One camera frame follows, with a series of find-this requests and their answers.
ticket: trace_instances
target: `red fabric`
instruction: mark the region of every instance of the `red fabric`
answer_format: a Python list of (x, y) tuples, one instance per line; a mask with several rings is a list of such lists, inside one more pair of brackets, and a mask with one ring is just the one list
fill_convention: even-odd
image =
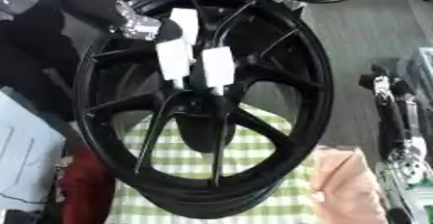
[(85, 147), (75, 149), (61, 180), (66, 201), (63, 224), (102, 224), (114, 195), (114, 178)]

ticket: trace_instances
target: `white paper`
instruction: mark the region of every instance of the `white paper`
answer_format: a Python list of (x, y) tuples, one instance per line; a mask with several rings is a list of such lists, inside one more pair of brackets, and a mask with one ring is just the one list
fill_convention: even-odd
[(228, 46), (203, 50), (203, 66), (209, 88), (220, 88), (235, 80), (235, 63)]
[(165, 80), (189, 75), (188, 51), (183, 39), (157, 44), (160, 69)]
[(41, 210), (65, 139), (2, 92), (0, 112), (0, 210)]

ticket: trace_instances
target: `black wheel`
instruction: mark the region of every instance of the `black wheel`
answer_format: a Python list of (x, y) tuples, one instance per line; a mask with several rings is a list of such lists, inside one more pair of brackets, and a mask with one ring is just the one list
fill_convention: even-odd
[[(161, 80), (153, 43), (102, 37), (89, 48), (77, 75), (76, 118), (90, 148), (114, 175), (161, 208), (192, 218), (237, 214), (268, 197), (318, 143), (332, 111), (328, 57), (308, 27), (272, 0), (138, 0), (135, 4), (139, 13), (156, 17), (168, 17), (175, 7), (195, 9), (200, 17), (194, 47), (197, 64), (186, 89), (175, 90)], [(237, 65), (236, 82), (226, 88), (224, 98), (204, 88), (200, 76), (203, 48), (222, 45), (232, 48)], [(110, 87), (131, 65), (141, 67), (144, 78), (156, 75), (159, 84), (146, 93), (115, 99)], [(290, 135), (239, 107), (248, 89), (259, 81), (297, 90), (300, 109)], [(154, 113), (140, 157), (125, 148), (110, 123), (114, 115), (133, 110)], [(197, 120), (212, 128), (203, 141), (214, 154), (210, 179), (178, 178), (152, 167), (152, 149), (171, 118), (176, 118), (181, 133), (182, 126), (188, 131), (188, 124)], [(253, 168), (225, 177), (222, 155), (231, 138), (228, 130), (236, 126), (269, 138), (275, 152)]]

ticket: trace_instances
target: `person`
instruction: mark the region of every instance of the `person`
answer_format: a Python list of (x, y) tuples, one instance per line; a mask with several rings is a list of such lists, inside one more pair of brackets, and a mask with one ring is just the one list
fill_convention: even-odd
[(72, 88), (79, 57), (72, 40), (62, 35), (65, 18), (56, 0), (41, 0), (0, 21), (0, 86), (31, 100), (39, 111), (73, 120), (72, 100), (45, 70), (55, 70)]

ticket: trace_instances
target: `wheel spoke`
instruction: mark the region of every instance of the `wheel spoke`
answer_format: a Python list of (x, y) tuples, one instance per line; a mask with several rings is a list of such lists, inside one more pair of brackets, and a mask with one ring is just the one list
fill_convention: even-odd
[(86, 110), (86, 113), (91, 116), (103, 115), (111, 117), (125, 111), (152, 110), (155, 105), (155, 100), (156, 97), (153, 94), (141, 94), (90, 107)]
[(224, 158), (224, 148), (226, 145), (225, 138), (227, 136), (227, 119), (218, 119), (216, 125), (216, 141), (214, 147), (214, 159), (212, 163), (212, 186), (218, 187), (220, 178), (222, 177), (222, 161)]
[(152, 151), (156, 145), (160, 134), (165, 125), (176, 114), (182, 114), (185, 104), (193, 97), (192, 91), (181, 91), (172, 94), (161, 106), (160, 110), (152, 116), (149, 125), (149, 131), (146, 134), (143, 145), (140, 149), (137, 162), (134, 167), (136, 174), (140, 173), (143, 167), (149, 167), (151, 164)]
[(296, 35), (298, 33), (298, 30), (290, 31), (289, 33), (281, 36), (278, 40), (273, 42), (270, 46), (268, 46), (265, 50), (263, 50), (262, 53), (260, 53), (260, 58), (266, 57), (271, 51), (273, 51), (279, 44), (282, 42), (285, 42), (287, 39), (291, 38), (292, 36)]
[(198, 3), (198, 0), (191, 0), (192, 6), (198, 12), (199, 21), (201, 23), (202, 28), (206, 28), (208, 30), (209, 25), (211, 24), (208, 15), (206, 14), (205, 9)]
[(143, 141), (143, 145), (140, 149), (140, 155), (138, 156), (137, 162), (134, 167), (134, 172), (136, 174), (140, 173), (140, 170), (144, 166), (149, 166), (151, 164), (152, 151), (156, 145), (158, 138), (165, 125), (171, 118), (169, 107), (163, 106), (157, 114), (152, 116), (151, 123), (149, 125), (149, 130)]
[(228, 115), (234, 110), (234, 105), (224, 97), (215, 99), (216, 140), (214, 141), (214, 160), (212, 163), (211, 186), (218, 187), (222, 177), (224, 148), (228, 134)]
[(142, 49), (123, 49), (114, 50), (95, 54), (93, 56), (96, 66), (101, 68), (108, 68), (115, 64), (132, 62), (137, 64), (150, 64), (158, 65), (157, 53), (153, 48), (142, 48)]
[(296, 146), (296, 144), (289, 140), (289, 137), (283, 132), (248, 113), (241, 107), (238, 107), (234, 113), (230, 114), (229, 122), (233, 122), (236, 125), (244, 126), (262, 134), (270, 139), (277, 148)]
[(275, 70), (269, 67), (259, 65), (246, 65), (237, 68), (236, 71), (237, 81), (246, 81), (249, 86), (258, 81), (269, 81), (275, 83), (282, 83), (290, 85), (298, 89), (303, 94), (310, 94), (317, 91), (322, 91), (323, 86), (312, 81), (304, 80), (295, 74), (283, 71)]
[(216, 28), (214, 39), (213, 39), (213, 46), (218, 46), (218, 43), (225, 37), (226, 33), (232, 29), (227, 29), (229, 27), (233, 28), (238, 24), (240, 21), (243, 20), (243, 16), (241, 16), (242, 13), (244, 13), (247, 9), (250, 7), (255, 6), (255, 1), (250, 1), (243, 6), (241, 6), (238, 10), (227, 16), (225, 19), (221, 21), (221, 23)]

